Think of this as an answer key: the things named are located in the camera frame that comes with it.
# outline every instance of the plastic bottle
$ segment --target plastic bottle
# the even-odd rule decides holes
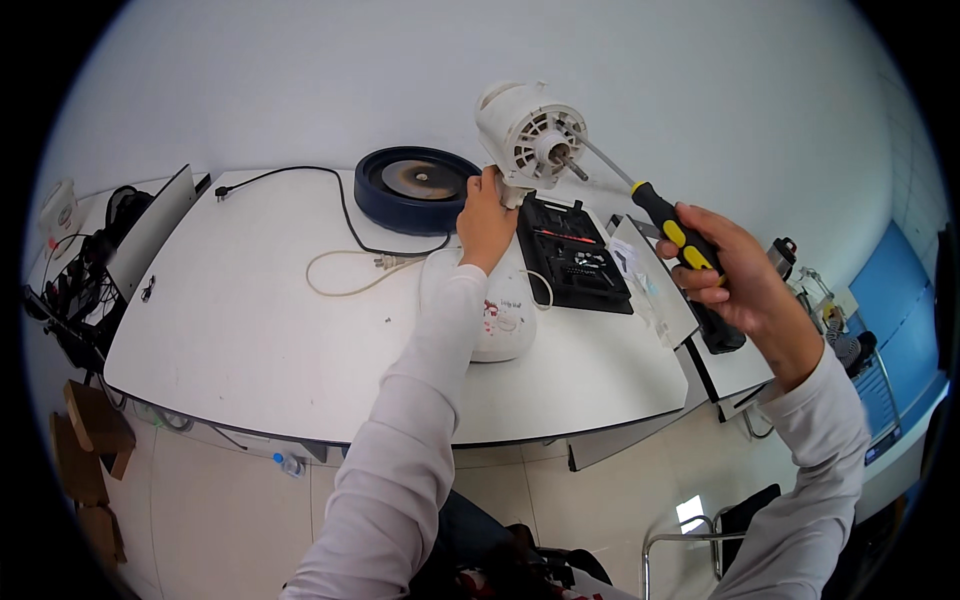
[[[303,463],[297,460],[297,457],[293,454],[274,454],[274,462],[280,465],[280,468],[283,469],[283,472],[290,475],[291,477],[302,477],[303,476]]]

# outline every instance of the chair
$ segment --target chair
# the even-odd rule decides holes
[[[773,484],[743,502],[720,510],[710,520],[697,515],[680,525],[702,520],[709,528],[708,534],[659,534],[650,538],[643,546],[643,600],[650,600],[650,550],[657,541],[709,541],[710,556],[713,560],[713,576],[717,581],[727,573],[736,553],[740,550],[741,540],[747,535],[747,528],[754,515],[780,496],[780,485]]]

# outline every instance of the white motor housing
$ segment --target white motor housing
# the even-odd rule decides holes
[[[508,208],[522,204],[531,190],[553,189],[566,169],[564,159],[576,160],[584,152],[583,144],[557,125],[561,120],[587,137],[584,117],[543,93],[545,86],[493,84],[473,112],[480,143],[503,176],[506,187],[500,198]]]
[[[440,289],[463,254],[441,250],[427,256],[420,272],[420,312],[436,301]],[[537,337],[537,314],[526,275],[501,260],[490,273],[484,299],[483,322],[477,331],[470,362],[498,363],[517,358],[533,345]]]

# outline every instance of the white long-sleeve shirt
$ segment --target white long-sleeve shirt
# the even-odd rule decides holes
[[[281,599],[406,594],[453,484],[450,440],[486,292],[483,271],[461,266],[420,316],[337,473],[320,538]],[[856,391],[824,350],[803,384],[761,407],[793,451],[797,485],[756,514],[713,597],[816,598],[847,541],[870,436]],[[581,593],[633,597],[575,576]]]

